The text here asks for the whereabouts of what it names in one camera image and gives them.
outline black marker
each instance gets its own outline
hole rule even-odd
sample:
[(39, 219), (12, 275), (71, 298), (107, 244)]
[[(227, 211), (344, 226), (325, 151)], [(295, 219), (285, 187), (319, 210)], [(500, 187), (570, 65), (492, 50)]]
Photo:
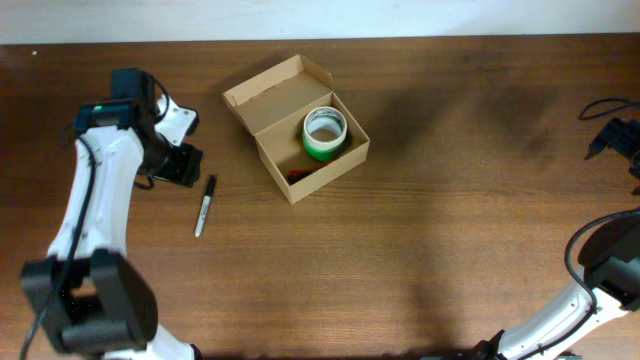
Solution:
[(202, 228), (204, 227), (204, 221), (207, 219), (207, 212), (209, 212), (209, 204), (211, 204), (211, 198), (213, 197), (213, 189), (216, 187), (216, 176), (210, 175), (209, 182), (207, 183), (207, 191), (204, 193), (204, 199), (202, 199), (202, 208), (198, 215), (198, 224), (196, 225), (196, 236), (202, 234)]

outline wooden table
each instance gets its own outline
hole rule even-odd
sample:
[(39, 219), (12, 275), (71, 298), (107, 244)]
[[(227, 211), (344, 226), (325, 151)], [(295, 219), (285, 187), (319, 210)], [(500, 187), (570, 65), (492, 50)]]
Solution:
[[(296, 53), (332, 73), (371, 148), (291, 206), (221, 93)], [(219, 175), (200, 238), (204, 180), (133, 191), (129, 259), (161, 322), (207, 354), (332, 356), (471, 347), (554, 297), (571, 234), (637, 206), (621, 156), (583, 161), (608, 119), (576, 115), (637, 100), (639, 63), (640, 35), (2, 47), (0, 357), (33, 317), (22, 264), (67, 205), (75, 152), (58, 132), (108, 95), (111, 69), (143, 68), (197, 109), (188, 142)], [(574, 349), (638, 359), (639, 334), (630, 315)], [(32, 358), (56, 358), (41, 333)]]

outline open box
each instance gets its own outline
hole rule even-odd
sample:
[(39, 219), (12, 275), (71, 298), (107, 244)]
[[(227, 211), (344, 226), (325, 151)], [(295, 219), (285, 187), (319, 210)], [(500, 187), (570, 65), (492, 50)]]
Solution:
[[(331, 74), (296, 55), (226, 91), (231, 111), (255, 136), (260, 159), (291, 204), (318, 190), (367, 158), (369, 137), (333, 92)], [(333, 106), (347, 120), (343, 151), (332, 163), (290, 185), (287, 173), (322, 165), (302, 143), (304, 118), (320, 106)]]

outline box flap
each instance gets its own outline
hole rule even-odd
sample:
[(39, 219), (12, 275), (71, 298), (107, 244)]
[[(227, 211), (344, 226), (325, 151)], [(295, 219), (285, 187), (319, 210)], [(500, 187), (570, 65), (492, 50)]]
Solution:
[(296, 55), (223, 94), (252, 135), (333, 91), (331, 75)]

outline tape roll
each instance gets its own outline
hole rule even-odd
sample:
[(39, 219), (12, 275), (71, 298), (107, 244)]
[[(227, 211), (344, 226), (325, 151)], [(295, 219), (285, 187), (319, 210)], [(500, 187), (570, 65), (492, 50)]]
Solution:
[[(336, 138), (322, 141), (313, 136), (320, 130), (335, 134)], [(347, 138), (347, 120), (338, 109), (322, 106), (311, 110), (304, 118), (302, 141), (309, 155), (319, 161), (330, 161), (340, 152), (340, 146)]]

